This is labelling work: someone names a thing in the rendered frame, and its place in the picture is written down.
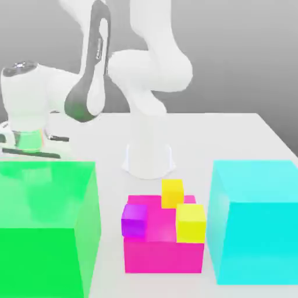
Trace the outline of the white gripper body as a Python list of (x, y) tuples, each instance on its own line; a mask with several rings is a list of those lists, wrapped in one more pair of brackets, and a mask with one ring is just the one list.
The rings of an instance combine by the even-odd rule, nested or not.
[(0, 147), (0, 161), (62, 161), (70, 159), (70, 148), (47, 147), (39, 152), (18, 151), (8, 146)]

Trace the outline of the small purple cube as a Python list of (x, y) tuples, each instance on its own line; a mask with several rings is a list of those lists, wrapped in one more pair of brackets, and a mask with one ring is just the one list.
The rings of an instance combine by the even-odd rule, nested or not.
[(145, 204), (126, 204), (121, 217), (122, 236), (144, 237), (148, 208)]

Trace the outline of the small orange cube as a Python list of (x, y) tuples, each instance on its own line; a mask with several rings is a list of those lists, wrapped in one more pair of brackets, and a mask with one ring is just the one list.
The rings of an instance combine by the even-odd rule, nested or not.
[(184, 188), (181, 179), (162, 179), (161, 207), (175, 209), (184, 203)]

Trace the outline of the small yellow cube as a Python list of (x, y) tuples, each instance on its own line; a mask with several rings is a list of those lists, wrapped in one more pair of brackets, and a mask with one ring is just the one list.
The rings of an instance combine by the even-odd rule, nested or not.
[(205, 243), (206, 216), (201, 204), (178, 204), (176, 240), (178, 243)]

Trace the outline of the large green box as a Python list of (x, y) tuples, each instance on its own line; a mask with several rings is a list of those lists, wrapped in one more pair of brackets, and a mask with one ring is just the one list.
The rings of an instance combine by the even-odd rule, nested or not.
[(94, 162), (0, 162), (0, 298), (88, 298), (100, 236)]

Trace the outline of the large pink box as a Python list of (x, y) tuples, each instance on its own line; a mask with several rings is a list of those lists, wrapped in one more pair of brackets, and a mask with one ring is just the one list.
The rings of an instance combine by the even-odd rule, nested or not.
[(124, 237), (126, 273), (200, 273), (205, 243), (178, 243), (176, 210), (163, 209), (159, 195), (129, 195), (126, 204), (148, 208), (144, 237)]

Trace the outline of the large cyan box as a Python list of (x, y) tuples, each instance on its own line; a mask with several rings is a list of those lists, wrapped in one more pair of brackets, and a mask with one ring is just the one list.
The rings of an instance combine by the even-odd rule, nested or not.
[(298, 166), (216, 160), (208, 248), (220, 285), (298, 285)]

